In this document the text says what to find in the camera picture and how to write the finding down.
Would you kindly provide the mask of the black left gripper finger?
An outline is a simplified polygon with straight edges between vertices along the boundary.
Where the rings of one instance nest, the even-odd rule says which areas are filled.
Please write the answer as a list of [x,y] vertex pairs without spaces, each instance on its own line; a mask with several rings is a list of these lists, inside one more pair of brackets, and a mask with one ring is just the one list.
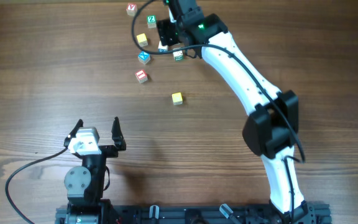
[[79,119],[76,123],[75,127],[71,130],[71,132],[67,135],[67,137],[64,140],[63,146],[68,147],[70,144],[70,141],[76,136],[76,133],[80,128],[83,127],[83,120]]
[[121,131],[121,126],[119,122],[119,118],[115,117],[113,124],[112,124],[112,140],[114,141],[114,145],[118,151],[125,151],[126,150],[126,141]]

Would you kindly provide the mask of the green J letter block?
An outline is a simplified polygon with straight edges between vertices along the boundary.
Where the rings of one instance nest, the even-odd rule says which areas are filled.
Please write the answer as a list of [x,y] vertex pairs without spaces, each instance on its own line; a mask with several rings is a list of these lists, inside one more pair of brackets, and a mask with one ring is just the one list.
[[183,60],[184,59],[183,51],[182,50],[174,51],[173,52],[173,58],[174,58],[174,61]]

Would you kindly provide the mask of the red I letter block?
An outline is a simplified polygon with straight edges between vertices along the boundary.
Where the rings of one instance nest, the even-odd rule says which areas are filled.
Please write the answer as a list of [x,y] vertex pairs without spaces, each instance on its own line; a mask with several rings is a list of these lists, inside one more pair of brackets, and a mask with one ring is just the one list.
[[139,70],[139,71],[135,72],[135,76],[139,83],[144,83],[148,80],[148,76],[147,76],[145,70]]

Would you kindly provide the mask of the yellow O letter block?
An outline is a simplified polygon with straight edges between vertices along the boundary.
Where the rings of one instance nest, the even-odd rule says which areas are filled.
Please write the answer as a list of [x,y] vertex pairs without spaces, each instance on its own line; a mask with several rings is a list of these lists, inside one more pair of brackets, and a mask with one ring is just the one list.
[[172,94],[172,101],[174,105],[181,105],[183,103],[183,97],[180,92]]

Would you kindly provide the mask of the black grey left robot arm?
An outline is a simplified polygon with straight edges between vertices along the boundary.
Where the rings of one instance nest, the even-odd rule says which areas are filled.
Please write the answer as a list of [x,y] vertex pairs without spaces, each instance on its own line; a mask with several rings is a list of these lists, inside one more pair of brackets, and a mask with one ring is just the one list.
[[100,146],[99,134],[95,127],[83,126],[79,119],[76,126],[65,138],[64,146],[71,154],[82,160],[80,166],[71,168],[64,179],[67,189],[66,208],[56,210],[55,223],[102,224],[120,223],[121,217],[109,199],[103,199],[103,192],[110,186],[104,179],[109,177],[106,165],[108,158],[116,158],[126,150],[119,118],[112,124],[114,144]]

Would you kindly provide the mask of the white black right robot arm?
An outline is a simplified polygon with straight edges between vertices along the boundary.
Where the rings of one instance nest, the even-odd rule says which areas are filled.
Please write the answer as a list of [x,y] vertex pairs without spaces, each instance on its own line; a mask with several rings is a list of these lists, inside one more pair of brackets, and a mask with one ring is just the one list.
[[205,16],[195,1],[164,1],[168,19],[157,23],[163,45],[183,43],[211,65],[241,101],[248,119],[242,136],[248,148],[261,157],[270,184],[270,202],[283,222],[295,223],[304,196],[295,174],[298,138],[298,97],[281,92],[267,81],[238,48],[220,18]]

